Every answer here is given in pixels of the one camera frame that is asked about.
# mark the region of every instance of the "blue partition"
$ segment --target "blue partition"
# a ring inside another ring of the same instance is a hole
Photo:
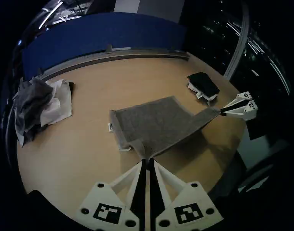
[[[66,60],[113,48],[182,49],[185,27],[148,15],[100,13],[64,22],[23,50],[26,79]]]

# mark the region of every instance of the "gray towel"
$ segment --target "gray towel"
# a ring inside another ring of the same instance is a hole
[[[220,110],[210,107],[192,115],[171,96],[111,110],[110,119],[119,147],[132,147],[142,159],[150,159],[202,129],[219,114]]]

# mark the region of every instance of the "gray cloth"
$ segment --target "gray cloth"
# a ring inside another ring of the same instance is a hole
[[[121,110],[111,110],[110,119],[121,149],[132,147],[150,159],[202,129],[220,111],[207,108],[192,115],[175,97],[167,97]]]
[[[14,101],[15,129],[18,138],[19,135],[24,137],[25,132],[28,132],[34,125],[40,124],[41,112],[51,100],[52,90],[52,87],[38,79],[20,84]]]

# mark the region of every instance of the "white fabric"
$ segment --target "white fabric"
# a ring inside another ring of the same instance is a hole
[[[69,83],[59,80],[48,85],[53,88],[52,99],[40,115],[40,124],[54,124],[72,116],[71,91]]]
[[[193,86],[193,84],[190,83],[190,81],[188,82],[188,88],[191,89],[192,91],[196,92],[196,97],[198,99],[200,99],[201,97],[204,97],[206,100],[212,101],[217,97],[217,94],[215,94],[215,95],[213,95],[211,97],[206,96],[203,92],[201,92],[195,86]]]

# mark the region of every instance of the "wooden table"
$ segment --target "wooden table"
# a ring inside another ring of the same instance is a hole
[[[196,57],[189,61],[117,60],[51,79],[75,83],[73,116],[49,126],[23,148],[18,145],[18,164],[26,191],[39,190],[57,209],[73,218],[96,181],[110,183],[140,161],[135,151],[118,150],[114,134],[108,132],[109,110],[174,95],[188,110],[198,113],[207,105],[187,88],[186,77],[200,71],[207,73],[220,89],[216,107],[221,108],[236,97],[238,91]],[[218,116],[195,138],[155,159],[183,181],[199,181],[209,191],[230,163],[244,126],[240,119]],[[168,189],[174,199],[176,194]],[[146,220],[148,192],[147,186]],[[126,193],[126,189],[119,193],[122,200]]]

